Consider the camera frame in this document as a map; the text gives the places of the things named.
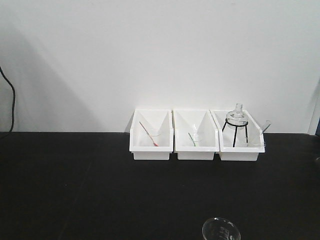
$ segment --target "power cord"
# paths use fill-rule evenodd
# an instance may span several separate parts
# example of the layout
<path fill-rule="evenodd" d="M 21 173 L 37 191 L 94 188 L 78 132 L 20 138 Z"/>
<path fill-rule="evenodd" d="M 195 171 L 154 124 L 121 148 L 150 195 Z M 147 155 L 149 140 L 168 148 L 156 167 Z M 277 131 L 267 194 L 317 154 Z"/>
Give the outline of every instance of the power cord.
<path fill-rule="evenodd" d="M 11 108 L 11 127 L 10 127 L 9 132 L 6 135 L 0 137 L 0 140 L 1 140 L 1 139 L 4 139 L 5 137 L 7 137 L 12 132 L 12 130 L 14 129 L 14 125 L 15 125 L 16 90 L 15 90 L 15 87 L 12 85 L 12 83 L 8 80 L 8 78 L 6 77 L 4 72 L 2 71 L 1 66 L 0 66 L 0 72 L 1 72 L 1 75 L 4 78 L 4 80 L 10 85 L 10 87 L 12 89 L 12 93 L 13 93 L 12 108 Z"/>

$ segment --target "glass beaker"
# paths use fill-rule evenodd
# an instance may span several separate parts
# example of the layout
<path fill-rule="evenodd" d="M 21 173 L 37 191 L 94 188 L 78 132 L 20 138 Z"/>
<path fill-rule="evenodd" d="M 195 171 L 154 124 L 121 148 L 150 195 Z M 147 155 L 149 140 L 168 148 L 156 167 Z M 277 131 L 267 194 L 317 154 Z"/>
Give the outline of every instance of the glass beaker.
<path fill-rule="evenodd" d="M 240 240 L 237 227 L 221 217 L 209 218 L 202 226 L 204 240 Z"/>

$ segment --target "black table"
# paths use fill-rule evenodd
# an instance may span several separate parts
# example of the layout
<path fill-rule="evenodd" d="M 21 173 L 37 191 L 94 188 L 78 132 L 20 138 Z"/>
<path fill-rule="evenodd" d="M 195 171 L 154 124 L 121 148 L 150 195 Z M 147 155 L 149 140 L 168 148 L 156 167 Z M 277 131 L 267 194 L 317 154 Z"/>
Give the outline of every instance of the black table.
<path fill-rule="evenodd" d="M 126 133 L 0 140 L 0 239 L 200 240 L 211 217 L 242 240 L 320 239 L 320 138 L 265 134 L 256 162 L 135 161 Z"/>

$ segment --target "ring stand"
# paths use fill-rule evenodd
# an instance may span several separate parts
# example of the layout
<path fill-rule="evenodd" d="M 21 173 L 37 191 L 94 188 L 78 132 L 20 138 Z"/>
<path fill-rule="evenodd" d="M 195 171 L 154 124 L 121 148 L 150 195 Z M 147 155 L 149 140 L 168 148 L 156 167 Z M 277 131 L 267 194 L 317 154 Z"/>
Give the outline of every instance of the ring stand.
<path fill-rule="evenodd" d="M 230 125 L 230 126 L 235 127 L 234 139 L 233 139 L 233 145 L 232 145 L 233 148 L 235 147 L 235 144 L 236 144 L 236 137 L 237 137 L 237 130 L 238 130 L 238 128 L 245 127 L 245 139 L 246 139 L 246 143 L 248 143 L 248 130 L 247 130 L 248 122 L 246 122 L 246 123 L 243 124 L 243 125 L 235 125 L 235 124 L 232 124 L 232 123 L 228 122 L 228 120 L 225 119 L 225 123 L 224 123 L 224 125 L 223 125 L 222 132 L 224 131 L 224 129 L 225 129 L 225 127 L 226 127 L 227 124 Z"/>

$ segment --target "storage bin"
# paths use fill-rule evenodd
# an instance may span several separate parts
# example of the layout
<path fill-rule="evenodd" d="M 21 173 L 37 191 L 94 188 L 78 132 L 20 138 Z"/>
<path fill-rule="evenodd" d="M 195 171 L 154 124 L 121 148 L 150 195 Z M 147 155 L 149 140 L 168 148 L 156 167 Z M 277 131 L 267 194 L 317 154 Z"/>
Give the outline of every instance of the storage bin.
<path fill-rule="evenodd" d="M 179 160 L 213 160 L 218 129 L 209 110 L 173 110 L 174 152 Z"/>
<path fill-rule="evenodd" d="M 265 152 L 265 142 L 262 130 L 255 122 L 248 111 L 243 110 L 248 116 L 247 134 L 248 143 L 246 139 L 245 127 L 238 127 L 235 146 L 233 141 L 235 136 L 235 129 L 225 126 L 226 115 L 230 110 L 210 110 L 212 118 L 218 128 L 220 158 L 222 161 L 256 161 L 259 153 Z"/>
<path fill-rule="evenodd" d="M 135 160 L 169 160 L 174 149 L 171 110 L 136 109 L 130 128 L 129 151 Z"/>

